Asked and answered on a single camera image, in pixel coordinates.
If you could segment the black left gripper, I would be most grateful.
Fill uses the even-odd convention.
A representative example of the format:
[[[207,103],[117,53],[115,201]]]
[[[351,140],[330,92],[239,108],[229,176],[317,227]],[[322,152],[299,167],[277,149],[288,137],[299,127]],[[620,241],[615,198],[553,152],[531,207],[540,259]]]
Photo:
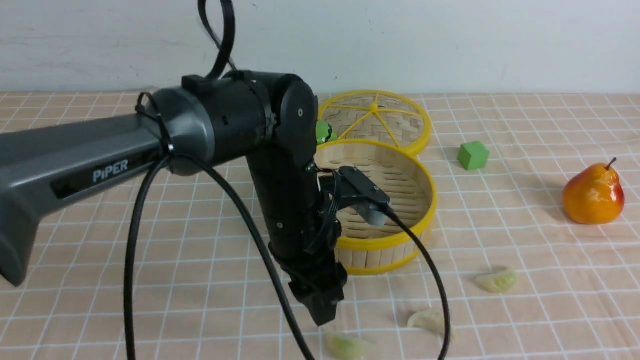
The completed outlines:
[[[338,304],[345,299],[347,275],[335,255],[338,238],[338,235],[323,237],[320,249],[313,254],[302,250],[299,235],[270,238],[269,250],[290,276],[289,287],[295,300],[306,307],[318,327],[336,319]]]

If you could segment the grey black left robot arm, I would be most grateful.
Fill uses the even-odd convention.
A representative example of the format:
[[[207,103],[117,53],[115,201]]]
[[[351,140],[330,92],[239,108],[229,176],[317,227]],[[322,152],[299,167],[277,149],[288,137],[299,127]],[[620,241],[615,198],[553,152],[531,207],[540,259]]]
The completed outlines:
[[[146,173],[172,145],[176,154],[219,166],[245,157],[290,289],[322,326],[345,298],[346,271],[334,247],[314,157],[318,99],[293,74],[227,73],[207,89],[159,89],[143,111],[2,133],[1,276],[26,278],[41,221]]]

